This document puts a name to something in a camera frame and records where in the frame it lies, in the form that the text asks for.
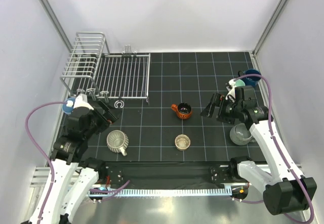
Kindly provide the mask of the beige ribbed ceramic mug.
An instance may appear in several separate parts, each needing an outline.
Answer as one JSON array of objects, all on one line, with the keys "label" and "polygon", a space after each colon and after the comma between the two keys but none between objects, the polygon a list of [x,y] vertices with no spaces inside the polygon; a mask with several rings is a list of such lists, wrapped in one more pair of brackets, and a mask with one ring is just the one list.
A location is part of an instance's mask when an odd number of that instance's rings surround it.
[{"label": "beige ribbed ceramic mug", "polygon": [[111,131],[106,138],[106,143],[111,152],[127,156],[126,149],[129,145],[129,138],[121,130]]}]

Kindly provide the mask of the grey speckled round mug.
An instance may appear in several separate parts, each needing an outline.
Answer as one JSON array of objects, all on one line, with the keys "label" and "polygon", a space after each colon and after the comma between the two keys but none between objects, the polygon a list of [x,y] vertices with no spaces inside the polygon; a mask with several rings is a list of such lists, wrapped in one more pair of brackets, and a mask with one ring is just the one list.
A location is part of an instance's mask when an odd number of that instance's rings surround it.
[{"label": "grey speckled round mug", "polygon": [[235,125],[230,130],[229,136],[231,141],[238,146],[245,146],[254,140],[254,137],[251,135],[244,123]]}]

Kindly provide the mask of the mint green plastic cup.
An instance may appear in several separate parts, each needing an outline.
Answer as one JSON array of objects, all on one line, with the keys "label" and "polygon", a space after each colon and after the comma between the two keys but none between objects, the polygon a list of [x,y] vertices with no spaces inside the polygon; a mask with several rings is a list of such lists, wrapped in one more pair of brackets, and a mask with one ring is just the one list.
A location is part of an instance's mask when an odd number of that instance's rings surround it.
[{"label": "mint green plastic cup", "polygon": [[235,80],[233,82],[233,87],[246,86],[245,82],[241,79]]}]

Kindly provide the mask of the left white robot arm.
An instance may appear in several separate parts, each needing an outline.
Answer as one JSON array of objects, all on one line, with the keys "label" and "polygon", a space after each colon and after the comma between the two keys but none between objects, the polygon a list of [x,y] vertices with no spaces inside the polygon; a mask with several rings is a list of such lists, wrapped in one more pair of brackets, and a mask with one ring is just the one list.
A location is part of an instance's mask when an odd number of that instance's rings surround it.
[{"label": "left white robot arm", "polygon": [[120,116],[120,110],[99,101],[101,111],[77,97],[67,116],[63,135],[46,156],[50,173],[40,200],[26,223],[72,223],[83,198],[93,184],[105,182],[108,171],[106,163],[96,158],[82,160],[88,149],[88,141],[112,124]]}]

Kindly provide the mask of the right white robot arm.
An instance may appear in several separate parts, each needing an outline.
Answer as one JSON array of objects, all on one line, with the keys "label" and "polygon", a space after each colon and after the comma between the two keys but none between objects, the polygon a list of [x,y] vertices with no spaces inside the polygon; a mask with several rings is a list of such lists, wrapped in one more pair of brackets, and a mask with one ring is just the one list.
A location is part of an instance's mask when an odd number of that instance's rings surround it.
[{"label": "right white robot arm", "polygon": [[243,123],[258,143],[270,172],[262,170],[249,157],[235,157],[229,163],[229,178],[234,182],[250,182],[262,194],[272,215],[313,212],[311,200],[317,184],[314,178],[305,177],[292,160],[277,133],[269,108],[258,105],[252,86],[239,86],[234,91],[234,96],[214,93],[201,116],[211,118],[218,107],[218,121]]}]

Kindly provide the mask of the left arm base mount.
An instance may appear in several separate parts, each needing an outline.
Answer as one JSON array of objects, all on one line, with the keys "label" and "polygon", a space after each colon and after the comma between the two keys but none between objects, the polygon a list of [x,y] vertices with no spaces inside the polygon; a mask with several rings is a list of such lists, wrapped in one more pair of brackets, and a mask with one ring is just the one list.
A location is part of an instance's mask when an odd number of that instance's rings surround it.
[{"label": "left arm base mount", "polygon": [[106,167],[106,176],[101,184],[105,186],[121,186],[125,183],[123,169],[119,166]]}]

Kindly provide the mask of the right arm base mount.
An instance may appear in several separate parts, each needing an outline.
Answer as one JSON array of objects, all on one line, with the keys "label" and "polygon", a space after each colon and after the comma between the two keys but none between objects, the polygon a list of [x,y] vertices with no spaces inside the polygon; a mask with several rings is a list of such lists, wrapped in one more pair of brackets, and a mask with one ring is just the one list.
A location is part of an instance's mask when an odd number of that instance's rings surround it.
[{"label": "right arm base mount", "polygon": [[215,165],[210,168],[211,181],[214,184],[230,183],[228,165]]}]

